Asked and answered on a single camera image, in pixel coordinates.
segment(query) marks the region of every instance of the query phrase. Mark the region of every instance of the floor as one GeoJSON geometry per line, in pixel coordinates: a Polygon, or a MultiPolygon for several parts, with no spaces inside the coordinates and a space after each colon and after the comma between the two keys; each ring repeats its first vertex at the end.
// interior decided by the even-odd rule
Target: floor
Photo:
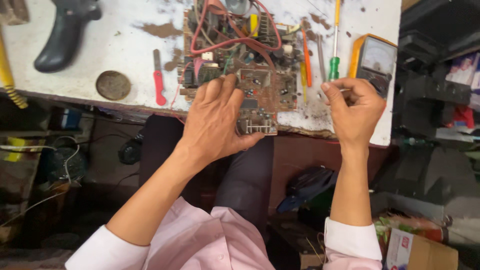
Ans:
{"type": "MultiPolygon", "coordinates": [[[[117,134],[123,137],[109,136],[102,138],[90,145],[90,167],[85,181],[95,183],[91,186],[91,196],[99,196],[108,192],[108,200],[115,202],[114,205],[122,205],[138,188],[138,176],[132,176],[119,181],[138,171],[139,164],[124,165],[119,162],[118,150],[133,138],[141,126],[96,122],[92,138],[100,138],[109,134],[117,134]]],[[[383,160],[389,154],[388,149],[371,148],[368,161],[368,173],[371,180],[380,169],[383,160]]],[[[269,213],[275,213],[276,206],[282,201],[285,194],[285,186],[289,179],[310,166],[325,166],[333,170],[339,170],[341,165],[340,146],[325,140],[313,139],[302,136],[277,136],[275,137],[275,154],[272,179],[272,191],[270,195],[269,213]]]]}

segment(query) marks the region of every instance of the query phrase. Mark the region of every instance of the red-handled knife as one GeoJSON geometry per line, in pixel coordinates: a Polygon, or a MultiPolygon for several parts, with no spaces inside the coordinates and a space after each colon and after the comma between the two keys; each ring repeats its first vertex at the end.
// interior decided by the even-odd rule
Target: red-handled knife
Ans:
{"type": "Polygon", "coordinates": [[[156,92],[156,103],[160,106],[165,105],[167,100],[162,95],[163,91],[163,78],[162,78],[162,65],[160,63],[160,51],[153,51],[153,59],[155,62],[155,72],[153,73],[153,79],[155,80],[155,92],[156,92]]]}

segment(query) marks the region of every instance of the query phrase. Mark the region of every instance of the circuit board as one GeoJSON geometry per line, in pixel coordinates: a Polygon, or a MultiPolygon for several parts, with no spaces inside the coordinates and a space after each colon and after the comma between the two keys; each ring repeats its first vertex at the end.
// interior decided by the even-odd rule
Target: circuit board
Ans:
{"type": "MultiPolygon", "coordinates": [[[[180,94],[185,96],[186,101],[193,101],[199,86],[213,80],[223,74],[235,74],[237,76],[236,88],[245,92],[245,99],[240,108],[237,128],[241,134],[263,132],[266,135],[277,135],[277,113],[279,111],[293,111],[297,109],[297,72],[299,62],[302,61],[301,51],[296,49],[297,37],[295,34],[286,35],[293,26],[276,25],[282,35],[282,49],[280,52],[271,52],[270,56],[275,65],[273,70],[266,63],[263,56],[251,50],[247,45],[240,44],[235,50],[224,51],[216,49],[212,52],[194,56],[190,52],[193,31],[197,27],[192,10],[184,12],[184,59],[178,66],[179,78],[186,63],[201,58],[205,64],[201,66],[198,75],[195,74],[193,65],[185,70],[184,77],[180,82],[183,89],[180,94]]],[[[245,29],[252,18],[237,18],[236,23],[243,25],[245,29]]],[[[228,25],[219,20],[219,30],[223,29],[225,35],[228,25]]],[[[273,27],[267,16],[259,16],[258,41],[277,46],[278,40],[270,35],[273,27]]],[[[216,42],[224,39],[211,39],[216,42]]],[[[196,49],[209,47],[210,44],[200,35],[197,38],[196,49]]]]}

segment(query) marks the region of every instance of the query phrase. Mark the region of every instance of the white table surface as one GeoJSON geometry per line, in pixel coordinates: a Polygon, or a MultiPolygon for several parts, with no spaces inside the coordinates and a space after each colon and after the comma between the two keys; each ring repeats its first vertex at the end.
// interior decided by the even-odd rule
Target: white table surface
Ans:
{"type": "MultiPolygon", "coordinates": [[[[176,71],[163,71],[167,104],[155,103],[153,81],[154,49],[161,51],[165,64],[173,59],[173,50],[183,48],[183,37],[159,38],[141,29],[144,24],[163,25],[172,22],[176,29],[182,29],[183,11],[192,0],[99,0],[103,16],[99,21],[90,22],[84,33],[77,58],[65,70],[53,74],[36,71],[33,62],[43,49],[55,19],[55,6],[49,0],[26,0],[30,23],[4,26],[3,38],[12,67],[17,89],[37,94],[57,95],[88,101],[109,102],[95,89],[97,77],[104,71],[116,70],[125,74],[132,83],[130,94],[116,103],[142,106],[143,108],[168,109],[177,88],[176,71]]],[[[334,0],[262,0],[270,13],[275,14],[277,23],[294,25],[306,17],[314,33],[324,36],[325,64],[332,56],[333,32],[322,24],[315,23],[313,13],[334,24],[334,0]]],[[[340,77],[346,76],[353,42],[360,36],[371,33],[395,44],[398,41],[401,0],[345,0],[341,9],[338,54],[341,58],[340,77]]],[[[318,93],[322,94],[317,45],[309,41],[313,52],[313,85],[308,88],[308,106],[299,98],[299,109],[278,115],[280,125],[298,128],[300,131],[333,131],[330,109],[318,93]]],[[[302,91],[300,80],[299,91],[302,91]]],[[[380,119],[371,143],[378,146],[390,144],[390,130],[393,105],[393,82],[388,93],[388,105],[380,119]]],[[[177,97],[173,109],[188,110],[183,96],[177,97]]]]}

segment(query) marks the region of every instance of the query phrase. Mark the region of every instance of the fingernail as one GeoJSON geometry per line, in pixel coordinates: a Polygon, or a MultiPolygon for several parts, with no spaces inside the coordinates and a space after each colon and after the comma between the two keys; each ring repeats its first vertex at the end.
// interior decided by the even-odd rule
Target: fingernail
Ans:
{"type": "Polygon", "coordinates": [[[322,89],[323,89],[324,91],[327,91],[328,89],[330,89],[330,85],[329,85],[328,83],[323,83],[323,84],[322,84],[322,89]]]}

